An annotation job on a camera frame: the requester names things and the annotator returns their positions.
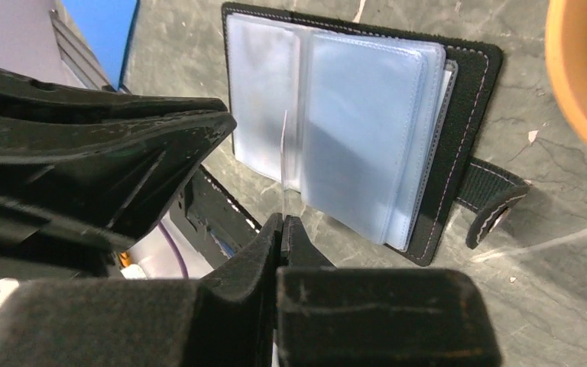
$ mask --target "wallet strap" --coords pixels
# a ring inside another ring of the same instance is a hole
[[[529,183],[519,176],[472,157],[456,194],[456,202],[476,214],[467,233],[467,246],[476,248],[529,190]]]

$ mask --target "white stitching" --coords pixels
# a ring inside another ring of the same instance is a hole
[[[468,205],[468,206],[470,206],[470,207],[472,207],[472,208],[474,208],[474,209],[478,210],[478,207],[477,207],[476,205],[474,205],[474,204],[470,203],[470,202],[469,202],[469,201],[467,201],[467,200],[464,200],[464,199],[463,199],[463,198],[461,198],[461,197],[456,197],[456,200],[460,200],[460,201],[462,201],[464,204],[466,204],[466,205]]]
[[[491,212],[491,214],[489,214],[489,216],[487,217],[487,219],[485,219],[485,221],[482,223],[482,226],[480,227],[480,231],[478,231],[478,235],[476,235],[476,243],[480,243],[480,236],[482,235],[482,231],[485,229],[485,227],[487,226],[487,223],[491,220],[491,218],[494,218],[494,216],[496,215],[496,213],[501,210],[502,208],[504,208],[506,205],[508,205],[511,201],[515,201],[515,200],[519,200],[522,199],[526,196],[527,194],[524,193],[523,195],[519,195],[519,196],[514,196],[511,197],[507,200],[505,200],[504,203],[502,203],[501,205],[498,206],[498,208],[494,209],[493,212]]]
[[[241,9],[237,9],[237,8],[226,8],[224,11],[224,19],[225,19],[226,15],[228,14],[228,11],[236,11],[236,12],[244,13],[244,14],[259,15],[261,17],[271,18],[271,19],[278,18],[278,19],[282,19],[285,21],[290,20],[289,18],[282,17],[280,15],[270,15],[270,14],[262,13],[259,11],[246,11],[246,10],[241,10]],[[358,29],[345,27],[342,25],[327,24],[327,23],[322,23],[319,21],[310,21],[310,20],[301,19],[301,18],[298,18],[297,20],[302,21],[303,23],[322,25],[322,26],[325,26],[328,28],[333,28],[333,29],[337,29],[337,28],[343,29],[346,31],[355,32],[357,34],[367,34],[367,35],[371,35],[371,36],[382,37],[381,34],[368,32],[368,31],[360,31]],[[446,45],[446,48],[451,48],[454,50],[462,50],[462,51],[467,51],[467,52],[475,52],[477,54],[481,54],[485,58],[485,70],[483,71],[482,78],[480,79],[480,87],[478,88],[478,92],[476,93],[476,97],[474,100],[474,106],[472,108],[472,113],[469,115],[469,120],[467,120],[467,126],[465,127],[464,134],[462,135],[462,140],[460,140],[460,145],[458,146],[458,152],[456,153],[456,158],[453,160],[453,165],[451,166],[451,171],[449,172],[449,176],[446,178],[446,185],[444,186],[444,191],[442,192],[442,198],[439,200],[439,206],[437,208],[436,218],[435,218],[435,221],[433,222],[433,228],[431,228],[431,233],[429,235],[429,239],[428,239],[428,241],[426,241],[426,247],[424,248],[424,253],[420,257],[417,257],[413,254],[408,254],[411,258],[414,258],[416,260],[424,259],[426,257],[427,252],[429,251],[429,244],[431,243],[431,239],[433,239],[433,233],[435,232],[435,228],[437,226],[437,219],[439,218],[439,214],[442,211],[442,205],[444,204],[444,198],[446,197],[446,191],[449,189],[449,183],[451,182],[451,178],[453,176],[453,170],[456,169],[456,164],[458,163],[458,158],[460,157],[460,153],[462,153],[462,146],[464,146],[464,144],[465,144],[465,139],[467,138],[467,133],[469,132],[469,126],[472,124],[472,119],[473,119],[473,116],[475,113],[475,109],[476,109],[476,106],[478,106],[478,101],[480,100],[482,87],[485,84],[485,77],[487,76],[487,72],[489,71],[489,57],[484,52],[482,52],[480,50],[473,50],[470,48],[465,48],[465,47],[460,47],[460,46],[451,46],[449,44]]]
[[[473,166],[473,167],[480,168],[481,170],[483,170],[483,171],[485,171],[485,172],[489,172],[490,174],[493,174],[493,175],[494,175],[494,176],[496,176],[496,177],[500,177],[500,178],[502,178],[503,180],[505,180],[505,182],[509,183],[510,185],[512,185],[512,186],[514,186],[514,187],[516,187],[516,186],[517,186],[517,184],[515,184],[514,182],[510,181],[509,179],[507,179],[506,177],[504,177],[504,176],[500,175],[500,174],[499,174],[499,173],[497,173],[497,172],[490,171],[490,170],[488,170],[487,168],[485,168],[485,167],[482,167],[482,166],[478,166],[478,165],[477,165],[477,164],[475,164],[475,163],[470,163],[469,165],[470,165],[470,166]]]

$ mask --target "blue object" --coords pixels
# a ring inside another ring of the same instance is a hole
[[[63,0],[112,86],[122,84],[138,0]]]

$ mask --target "gray marble surface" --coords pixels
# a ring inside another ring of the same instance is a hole
[[[475,251],[471,213],[454,206],[434,266],[482,290],[509,366],[587,366],[587,147],[557,108],[546,74],[547,0],[259,0],[361,23],[497,44],[504,68],[475,155],[533,189]],[[141,0],[126,84],[138,94],[227,101],[220,0]],[[538,131],[533,142],[530,132]],[[280,210],[279,186],[237,163],[226,141],[207,168],[259,220]],[[299,200],[317,247],[342,267],[412,267]]]

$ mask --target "open wallet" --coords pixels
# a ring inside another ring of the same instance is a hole
[[[236,3],[222,18],[235,157],[306,205],[428,265],[454,202],[475,248],[527,194],[470,156],[498,47]]]

